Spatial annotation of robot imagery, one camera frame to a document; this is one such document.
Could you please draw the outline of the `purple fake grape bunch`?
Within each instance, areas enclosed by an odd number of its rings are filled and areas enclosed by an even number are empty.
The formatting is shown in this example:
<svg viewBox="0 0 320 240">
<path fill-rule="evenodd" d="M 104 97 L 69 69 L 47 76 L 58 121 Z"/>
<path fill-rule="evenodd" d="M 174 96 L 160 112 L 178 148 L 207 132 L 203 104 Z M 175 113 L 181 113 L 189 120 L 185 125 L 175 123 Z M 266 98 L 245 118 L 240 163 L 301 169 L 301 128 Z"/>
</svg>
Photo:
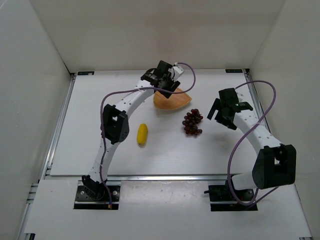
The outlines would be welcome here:
<svg viewBox="0 0 320 240">
<path fill-rule="evenodd" d="M 203 133 L 203 130 L 199 128 L 199 124 L 204 117 L 201 115 L 197 108 L 193 108 L 186 113 L 184 120 L 182 121 L 183 130 L 186 135 L 198 136 Z"/>
</svg>

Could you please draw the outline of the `yellow fake mango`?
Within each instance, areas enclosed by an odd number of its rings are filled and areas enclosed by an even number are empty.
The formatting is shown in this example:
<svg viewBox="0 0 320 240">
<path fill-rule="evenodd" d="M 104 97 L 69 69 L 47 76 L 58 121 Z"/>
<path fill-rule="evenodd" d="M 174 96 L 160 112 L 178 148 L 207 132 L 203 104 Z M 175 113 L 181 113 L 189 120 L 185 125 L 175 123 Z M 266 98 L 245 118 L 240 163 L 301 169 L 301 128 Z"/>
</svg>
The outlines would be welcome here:
<svg viewBox="0 0 320 240">
<path fill-rule="evenodd" d="M 139 145 L 144 145 L 147 142 L 147 137 L 148 137 L 148 127 L 145 123 L 142 123 L 138 128 L 136 141 Z"/>
</svg>

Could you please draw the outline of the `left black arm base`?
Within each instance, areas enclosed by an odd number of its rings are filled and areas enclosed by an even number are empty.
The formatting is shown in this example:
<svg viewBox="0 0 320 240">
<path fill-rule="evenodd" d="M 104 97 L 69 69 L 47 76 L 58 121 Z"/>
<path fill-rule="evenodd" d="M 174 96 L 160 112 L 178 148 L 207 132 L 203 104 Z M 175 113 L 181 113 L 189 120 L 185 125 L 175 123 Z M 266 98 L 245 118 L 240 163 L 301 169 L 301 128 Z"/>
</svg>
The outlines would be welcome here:
<svg viewBox="0 0 320 240">
<path fill-rule="evenodd" d="M 75 210 L 118 210 L 121 194 L 120 185 L 108 185 L 93 181 L 83 175 L 78 182 L 74 198 Z"/>
</svg>

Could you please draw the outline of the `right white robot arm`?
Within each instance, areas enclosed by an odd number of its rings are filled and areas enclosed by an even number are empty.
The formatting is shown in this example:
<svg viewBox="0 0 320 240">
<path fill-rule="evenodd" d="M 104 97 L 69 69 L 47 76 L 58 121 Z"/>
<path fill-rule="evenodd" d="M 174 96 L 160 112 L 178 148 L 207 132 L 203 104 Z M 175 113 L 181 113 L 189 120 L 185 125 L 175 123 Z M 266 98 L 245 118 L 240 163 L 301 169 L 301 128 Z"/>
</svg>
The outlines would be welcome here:
<svg viewBox="0 0 320 240">
<path fill-rule="evenodd" d="M 207 118 L 231 129 L 240 129 L 256 152 L 251 171 L 231 176 L 234 190 L 269 189 L 292 185 L 296 180 L 297 151 L 291 144 L 283 144 L 258 124 L 253 107 L 241 102 L 234 88 L 219 91 Z"/>
</svg>

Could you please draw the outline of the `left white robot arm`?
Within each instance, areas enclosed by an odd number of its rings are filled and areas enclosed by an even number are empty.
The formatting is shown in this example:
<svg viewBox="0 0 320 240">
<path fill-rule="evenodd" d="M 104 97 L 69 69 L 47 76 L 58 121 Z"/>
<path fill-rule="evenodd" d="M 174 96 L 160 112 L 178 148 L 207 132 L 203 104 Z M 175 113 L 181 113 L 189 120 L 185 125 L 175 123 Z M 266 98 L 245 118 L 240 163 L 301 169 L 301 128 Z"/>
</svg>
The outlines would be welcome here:
<svg viewBox="0 0 320 240">
<path fill-rule="evenodd" d="M 132 113 L 156 91 L 166 98 L 180 85 L 178 78 L 184 72 L 177 64 L 160 61 L 156 68 L 146 71 L 132 90 L 114 105 L 100 105 L 101 142 L 94 164 L 87 175 L 81 177 L 86 194 L 94 201 L 111 202 L 111 192 L 106 186 L 108 169 L 119 144 L 129 135 L 129 118 Z"/>
</svg>

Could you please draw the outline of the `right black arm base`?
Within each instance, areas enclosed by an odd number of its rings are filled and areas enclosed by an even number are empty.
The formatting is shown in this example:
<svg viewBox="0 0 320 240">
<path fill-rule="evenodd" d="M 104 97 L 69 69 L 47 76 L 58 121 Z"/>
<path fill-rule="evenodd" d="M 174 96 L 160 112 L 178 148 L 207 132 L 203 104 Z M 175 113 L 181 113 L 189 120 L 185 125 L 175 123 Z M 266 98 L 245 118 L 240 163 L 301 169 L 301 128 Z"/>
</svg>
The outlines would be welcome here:
<svg viewBox="0 0 320 240">
<path fill-rule="evenodd" d="M 249 212 L 258 211 L 258 207 L 239 204 L 225 185 L 209 185 L 203 192 L 209 196 L 211 212 Z"/>
</svg>

